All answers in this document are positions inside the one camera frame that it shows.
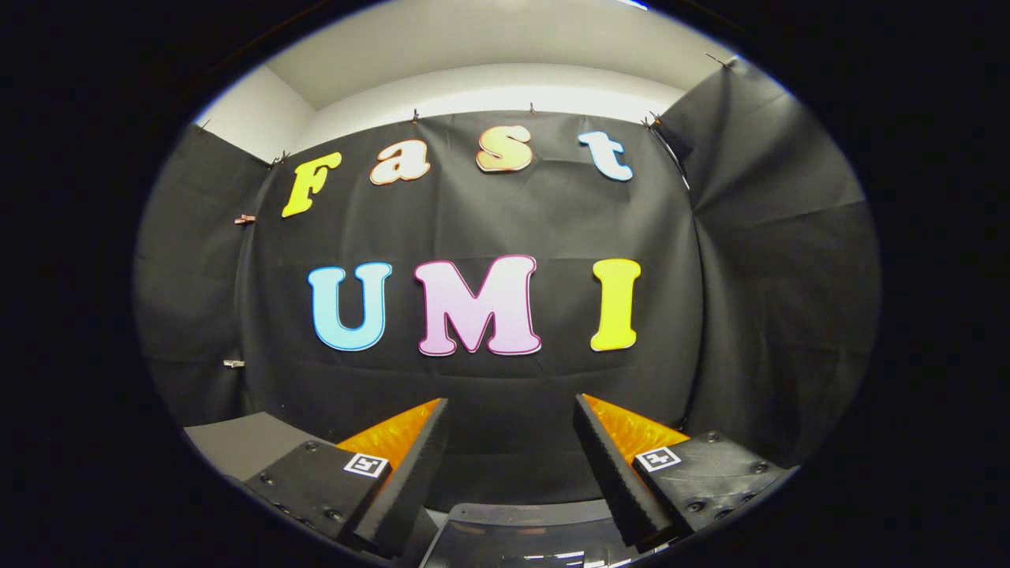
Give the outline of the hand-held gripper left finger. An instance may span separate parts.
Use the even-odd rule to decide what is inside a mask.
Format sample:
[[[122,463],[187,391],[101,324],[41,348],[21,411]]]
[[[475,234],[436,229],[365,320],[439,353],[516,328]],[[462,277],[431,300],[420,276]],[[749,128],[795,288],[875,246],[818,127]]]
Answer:
[[[243,489],[328,542],[402,557],[443,460],[449,409],[439,397],[340,443],[296,443],[243,480]]]

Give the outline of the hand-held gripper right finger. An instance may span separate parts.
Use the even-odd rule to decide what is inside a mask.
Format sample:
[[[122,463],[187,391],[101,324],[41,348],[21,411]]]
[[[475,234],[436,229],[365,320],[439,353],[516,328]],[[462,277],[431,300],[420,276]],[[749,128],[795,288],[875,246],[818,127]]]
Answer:
[[[790,477],[722,432],[688,436],[588,393],[573,424],[622,540],[641,552],[727,524]]]

